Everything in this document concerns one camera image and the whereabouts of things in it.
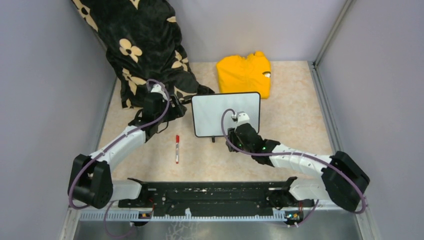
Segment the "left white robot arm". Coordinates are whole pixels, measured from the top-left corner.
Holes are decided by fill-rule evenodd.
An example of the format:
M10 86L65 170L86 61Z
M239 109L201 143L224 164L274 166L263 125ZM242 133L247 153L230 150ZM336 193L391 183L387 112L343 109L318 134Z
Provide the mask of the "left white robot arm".
M90 155L75 157L67 190L69 206L78 209L75 200L84 204L82 209L102 209L108 203L122 200L131 200L138 207L146 206L150 200L150 193L143 189L146 184L135 178L113 181L112 172L134 150L158 134L161 124L183 117L186 111L175 95L149 93L144 107L112 142Z

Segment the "black framed whiteboard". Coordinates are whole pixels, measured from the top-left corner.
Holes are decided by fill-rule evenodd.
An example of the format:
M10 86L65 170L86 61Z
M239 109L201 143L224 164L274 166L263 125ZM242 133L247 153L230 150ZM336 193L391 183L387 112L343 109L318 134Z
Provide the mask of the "black framed whiteboard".
M258 133L260 130L261 95L258 92L219 93L195 95L191 99L194 135L198 138L222 137L221 118L224 117L223 127L227 131L235 128L238 123L233 119L239 113L249 118L250 125Z

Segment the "red capped white marker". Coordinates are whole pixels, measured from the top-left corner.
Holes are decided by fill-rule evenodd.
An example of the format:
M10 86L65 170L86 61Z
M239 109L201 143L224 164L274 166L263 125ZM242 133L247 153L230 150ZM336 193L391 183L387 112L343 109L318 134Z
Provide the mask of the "red capped white marker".
M175 136L175 163L179 164L180 162L180 136L177 134Z

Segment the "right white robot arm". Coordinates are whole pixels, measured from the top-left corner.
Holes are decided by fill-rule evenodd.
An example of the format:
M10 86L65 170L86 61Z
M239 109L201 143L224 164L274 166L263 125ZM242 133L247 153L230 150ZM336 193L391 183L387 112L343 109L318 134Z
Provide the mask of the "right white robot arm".
M328 200L351 213L365 211L364 193L370 178L346 152L316 155L293 149L263 139L249 123L228 128L225 137L231 152L249 155L261 165L292 169L310 177L296 177L282 191L281 199L287 206L295 206L300 200Z

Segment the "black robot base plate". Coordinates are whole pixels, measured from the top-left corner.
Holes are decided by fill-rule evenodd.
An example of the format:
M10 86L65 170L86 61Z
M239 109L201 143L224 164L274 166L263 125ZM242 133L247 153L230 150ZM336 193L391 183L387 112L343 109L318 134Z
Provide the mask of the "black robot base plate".
M289 193L295 180L250 182L142 182L140 196L118 202L120 208L154 208L155 217L271 216L274 210L312 207L312 199L296 200Z

